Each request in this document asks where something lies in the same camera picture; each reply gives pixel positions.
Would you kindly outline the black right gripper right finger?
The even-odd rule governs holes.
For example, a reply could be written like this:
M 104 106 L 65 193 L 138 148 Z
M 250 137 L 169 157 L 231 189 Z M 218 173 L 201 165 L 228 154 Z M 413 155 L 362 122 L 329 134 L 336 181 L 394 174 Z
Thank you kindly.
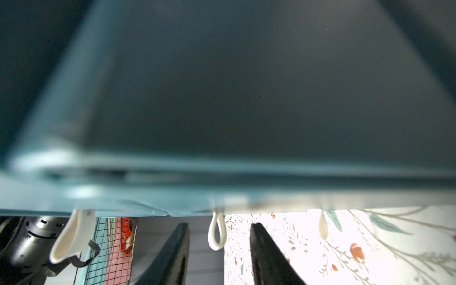
M 249 241 L 255 285 L 305 285 L 261 223 L 251 224 Z

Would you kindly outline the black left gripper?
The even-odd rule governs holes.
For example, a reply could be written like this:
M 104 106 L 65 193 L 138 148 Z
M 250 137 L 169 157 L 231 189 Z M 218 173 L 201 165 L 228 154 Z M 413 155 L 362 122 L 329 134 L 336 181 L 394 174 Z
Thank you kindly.
M 76 268 L 88 266 L 99 254 L 98 244 L 90 241 L 90 258 L 76 255 L 53 264 L 51 249 L 69 219 L 66 217 L 1 217 L 1 284 L 43 285 L 47 278 L 56 277 L 69 264 Z

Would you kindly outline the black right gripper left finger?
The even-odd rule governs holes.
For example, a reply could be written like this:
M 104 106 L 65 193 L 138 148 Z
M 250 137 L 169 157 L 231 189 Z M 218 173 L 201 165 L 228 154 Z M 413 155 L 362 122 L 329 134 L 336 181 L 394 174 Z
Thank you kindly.
M 179 223 L 137 285 L 184 285 L 190 254 L 190 228 Z

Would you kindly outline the teal drawer cabinet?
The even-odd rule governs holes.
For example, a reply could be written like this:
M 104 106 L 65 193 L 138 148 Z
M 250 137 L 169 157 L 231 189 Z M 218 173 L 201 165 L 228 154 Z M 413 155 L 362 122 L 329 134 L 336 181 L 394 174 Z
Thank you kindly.
M 1 214 L 456 202 L 454 1 L 2 1 Z

